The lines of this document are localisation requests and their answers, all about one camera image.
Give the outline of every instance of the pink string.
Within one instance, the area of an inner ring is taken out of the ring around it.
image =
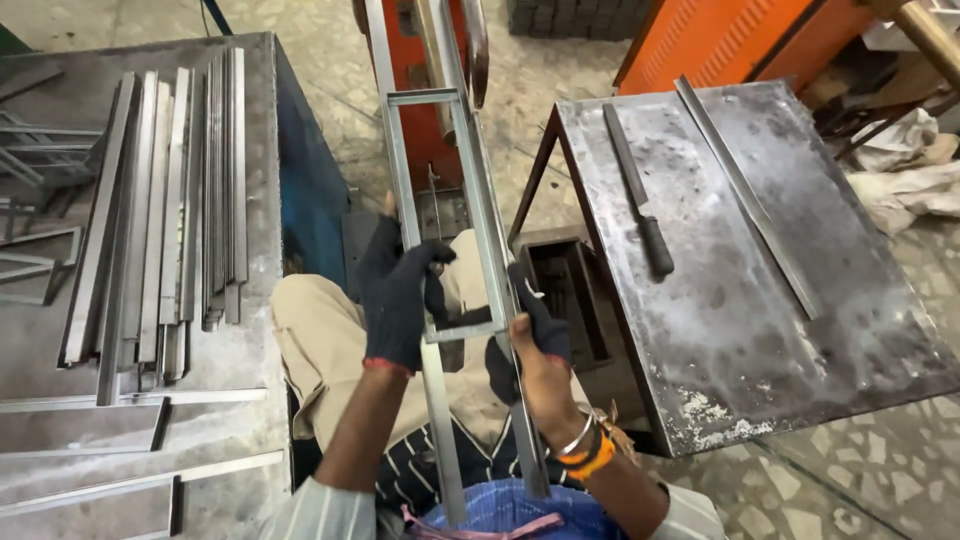
[[[473,532],[470,530],[437,530],[417,519],[407,510],[407,505],[400,507],[403,510],[403,521],[413,522],[411,532],[420,540],[518,540],[528,534],[548,527],[564,524],[564,518],[559,512],[537,518],[527,525],[513,532]]]

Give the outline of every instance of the terrazzo floor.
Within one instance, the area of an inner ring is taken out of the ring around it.
[[[350,2],[220,4],[234,32],[279,35],[347,181],[379,199],[387,159],[366,41]],[[482,117],[509,228],[551,104],[610,95],[629,43],[511,37],[505,0],[488,0],[485,11],[492,60]],[[204,35],[199,0],[35,0],[29,9],[22,0],[0,0],[0,20],[44,51]],[[541,185],[549,187],[540,190],[525,230],[581,223],[559,153],[546,175]],[[960,225],[924,220],[891,249],[960,353]],[[709,495],[731,540],[952,540],[960,530],[959,404],[956,396],[941,397],[648,463],[663,479]]]

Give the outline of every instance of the beige trousers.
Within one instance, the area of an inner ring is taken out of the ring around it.
[[[450,247],[457,259],[441,275],[447,309],[462,313],[486,306],[487,287],[473,230],[460,233]],[[316,436],[326,450],[344,407],[363,373],[367,346],[363,309],[351,302],[335,283],[316,275],[284,278],[271,297],[274,337],[283,354],[286,379],[300,401],[293,435]],[[509,408],[493,395],[484,364],[488,337],[464,344],[464,367],[445,373],[450,412],[481,444],[492,447],[503,429]],[[576,377],[574,399],[586,401]],[[407,386],[387,448],[429,422],[423,377],[417,373]]]

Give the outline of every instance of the hand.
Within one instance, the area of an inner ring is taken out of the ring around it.
[[[364,365],[386,362],[412,377],[420,369],[420,337],[426,324],[423,308],[437,320],[446,319],[444,289],[430,264],[448,263],[457,255],[440,242],[426,242],[399,258],[399,239],[400,224],[381,215],[358,266],[367,322]]]
[[[543,301],[530,290],[518,264],[511,264],[507,274],[520,307],[526,311],[510,323],[510,342],[522,368],[523,395],[537,428],[557,450],[576,438],[585,422],[570,391],[567,323],[550,316]],[[493,338],[487,343],[486,363],[493,393],[507,405],[519,401],[516,370]]]

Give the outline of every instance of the steel table top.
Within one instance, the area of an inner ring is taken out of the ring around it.
[[[0,72],[54,63],[63,77],[4,104],[37,124],[93,127],[107,124],[113,91],[125,71],[159,71],[173,81],[177,67],[209,63],[222,46],[242,47],[246,54],[247,195],[250,279],[243,287],[242,320],[222,324],[212,333],[194,331],[197,344],[190,371],[169,390],[265,388],[266,399],[245,403],[174,405],[161,450],[149,454],[93,455],[67,458],[0,460],[0,504],[119,479],[165,474],[228,459],[274,453],[271,465],[185,484],[183,532],[186,538],[249,538],[288,497],[288,402],[280,353],[272,336],[269,298],[282,277],[279,201],[279,152],[276,117],[276,55],[273,34],[214,37],[154,43],[121,49],[0,59]],[[35,232],[85,225],[89,188],[64,219],[38,223]],[[96,391],[96,365],[56,369],[57,351],[74,274],[49,307],[0,305],[0,399],[88,395]],[[44,425],[58,430],[56,421]],[[148,426],[140,424],[139,429]],[[47,433],[26,429],[27,436]],[[143,433],[114,427],[100,442],[123,441]],[[126,537],[133,520],[156,523],[167,512],[164,497],[74,504],[53,513],[39,512],[0,520],[10,537]],[[23,534],[14,534],[20,530]]]
[[[697,95],[826,313],[806,318],[676,92],[557,103],[540,151],[559,136],[657,452],[694,454],[960,389],[960,364],[789,88]],[[601,112],[609,102],[650,197],[643,214],[660,221],[676,263],[662,281]]]

